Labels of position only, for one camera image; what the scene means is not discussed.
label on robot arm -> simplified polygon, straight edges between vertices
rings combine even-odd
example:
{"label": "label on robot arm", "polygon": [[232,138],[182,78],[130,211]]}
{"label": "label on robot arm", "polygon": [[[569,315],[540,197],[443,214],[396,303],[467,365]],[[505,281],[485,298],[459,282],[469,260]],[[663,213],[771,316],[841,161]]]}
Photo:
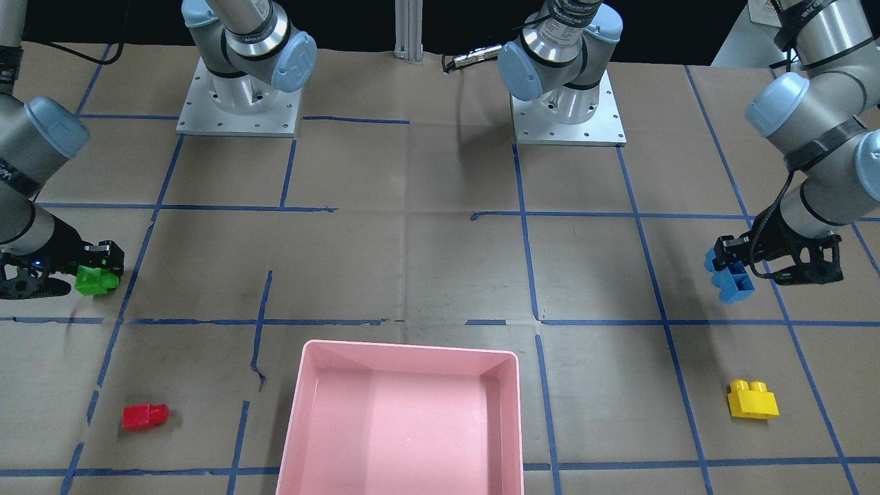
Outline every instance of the label on robot arm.
{"label": "label on robot arm", "polygon": [[263,18],[269,15],[270,3],[268,0],[251,0],[251,4],[253,4],[253,8],[256,9]]}
{"label": "label on robot arm", "polygon": [[583,33],[582,27],[566,26],[554,18],[544,21],[540,30],[541,37],[561,47],[580,42],[581,33]]}

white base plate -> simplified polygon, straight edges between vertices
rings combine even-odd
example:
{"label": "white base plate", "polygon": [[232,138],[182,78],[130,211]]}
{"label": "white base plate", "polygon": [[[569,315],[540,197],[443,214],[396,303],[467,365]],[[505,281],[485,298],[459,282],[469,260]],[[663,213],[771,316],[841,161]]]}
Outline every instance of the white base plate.
{"label": "white base plate", "polygon": [[177,122],[178,134],[195,136],[295,137],[303,90],[278,92],[271,107],[258,114],[234,115],[212,101],[211,74],[202,59],[195,68],[187,101]]}
{"label": "white base plate", "polygon": [[510,97],[513,129],[520,144],[621,146],[627,143],[608,72],[599,82],[599,104],[587,122],[567,125],[554,122],[549,108]]}

blue block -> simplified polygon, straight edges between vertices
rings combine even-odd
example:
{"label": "blue block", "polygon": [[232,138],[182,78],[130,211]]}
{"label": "blue block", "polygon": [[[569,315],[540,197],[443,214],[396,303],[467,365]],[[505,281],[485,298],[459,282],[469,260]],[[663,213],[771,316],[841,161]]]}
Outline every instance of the blue block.
{"label": "blue block", "polygon": [[715,271],[712,261],[715,260],[715,250],[709,249],[706,253],[706,270],[712,273],[712,285],[721,289],[718,299],[724,304],[733,304],[744,300],[755,292],[755,284],[745,271],[743,262],[736,262],[724,270]]}

green block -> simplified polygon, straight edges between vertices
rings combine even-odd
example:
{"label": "green block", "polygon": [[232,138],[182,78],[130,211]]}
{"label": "green block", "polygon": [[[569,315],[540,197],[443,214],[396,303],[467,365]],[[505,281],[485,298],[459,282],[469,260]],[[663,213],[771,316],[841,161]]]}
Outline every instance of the green block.
{"label": "green block", "polygon": [[99,296],[119,286],[119,276],[102,268],[81,266],[77,270],[77,291],[84,296]]}

light blue cap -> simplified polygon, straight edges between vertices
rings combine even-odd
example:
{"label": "light blue cap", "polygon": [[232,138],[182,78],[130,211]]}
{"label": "light blue cap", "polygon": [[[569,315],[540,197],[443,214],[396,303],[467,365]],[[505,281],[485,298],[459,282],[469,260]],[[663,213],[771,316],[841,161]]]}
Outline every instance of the light blue cap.
{"label": "light blue cap", "polygon": [[183,14],[183,23],[190,29],[206,26],[217,20],[217,15],[205,0],[183,0],[180,13]]}
{"label": "light blue cap", "polygon": [[300,31],[287,42],[278,55],[272,70],[272,87],[283,92],[294,92],[303,87],[318,60],[318,45],[305,31]]}
{"label": "light blue cap", "polygon": [[596,12],[596,17],[587,26],[586,32],[602,41],[618,43],[620,42],[620,34],[623,33],[623,19],[613,8],[602,4]]}
{"label": "light blue cap", "polygon": [[797,110],[810,88],[810,80],[787,72],[764,89],[745,109],[745,118],[761,136],[776,132]]}
{"label": "light blue cap", "polygon": [[25,112],[46,141],[67,159],[75,157],[91,136],[76,116],[45,96],[28,101]]}
{"label": "light blue cap", "polygon": [[868,133],[855,149],[855,171],[868,194],[880,201],[880,130]]}
{"label": "light blue cap", "polygon": [[498,70],[514,98],[531,101],[544,94],[535,64],[518,43],[509,41],[504,45],[498,54]]}

